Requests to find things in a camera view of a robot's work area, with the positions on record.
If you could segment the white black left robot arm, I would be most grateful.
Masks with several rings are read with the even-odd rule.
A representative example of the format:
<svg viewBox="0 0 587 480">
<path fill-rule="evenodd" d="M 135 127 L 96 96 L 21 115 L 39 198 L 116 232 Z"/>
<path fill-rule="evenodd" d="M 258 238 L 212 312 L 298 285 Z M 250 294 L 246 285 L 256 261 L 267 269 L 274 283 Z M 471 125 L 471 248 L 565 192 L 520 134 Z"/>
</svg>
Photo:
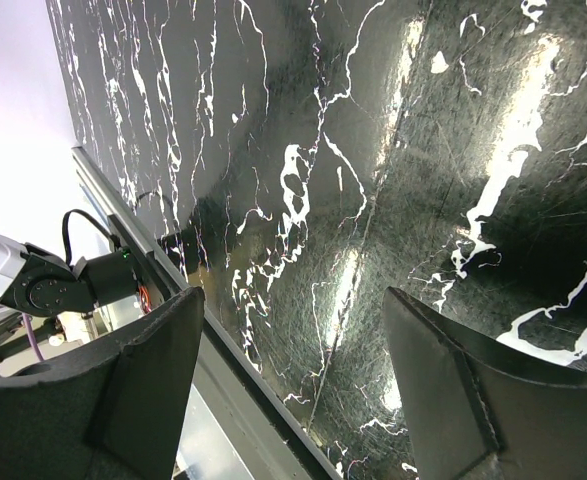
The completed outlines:
<svg viewBox="0 0 587 480">
<path fill-rule="evenodd" d="M 70 217 L 85 218 L 109 242 L 112 251 L 73 262 Z M 0 305 L 35 317 L 64 312 L 86 314 L 138 293 L 143 281 L 143 251 L 124 233 L 113 232 L 116 217 L 104 227 L 88 212 L 73 209 L 62 219 L 64 256 L 0 235 Z"/>
</svg>

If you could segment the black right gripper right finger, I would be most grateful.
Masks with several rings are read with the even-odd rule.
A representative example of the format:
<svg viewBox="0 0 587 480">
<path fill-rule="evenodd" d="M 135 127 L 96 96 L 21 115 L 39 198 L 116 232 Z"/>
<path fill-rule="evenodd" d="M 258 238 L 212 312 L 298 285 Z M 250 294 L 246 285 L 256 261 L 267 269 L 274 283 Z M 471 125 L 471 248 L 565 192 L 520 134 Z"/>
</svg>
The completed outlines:
<svg viewBox="0 0 587 480">
<path fill-rule="evenodd" d="M 422 479 L 587 479 L 587 372 L 532 357 L 404 291 L 383 298 Z"/>
</svg>

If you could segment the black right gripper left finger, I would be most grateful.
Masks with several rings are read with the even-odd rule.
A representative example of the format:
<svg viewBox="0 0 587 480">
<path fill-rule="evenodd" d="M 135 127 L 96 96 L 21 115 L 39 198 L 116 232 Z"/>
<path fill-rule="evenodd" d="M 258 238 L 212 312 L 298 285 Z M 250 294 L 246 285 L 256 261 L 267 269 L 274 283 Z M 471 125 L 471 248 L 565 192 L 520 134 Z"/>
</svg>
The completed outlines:
<svg viewBox="0 0 587 480">
<path fill-rule="evenodd" d="M 193 358 L 188 293 L 86 345 L 0 376 L 0 479 L 169 479 Z"/>
</svg>

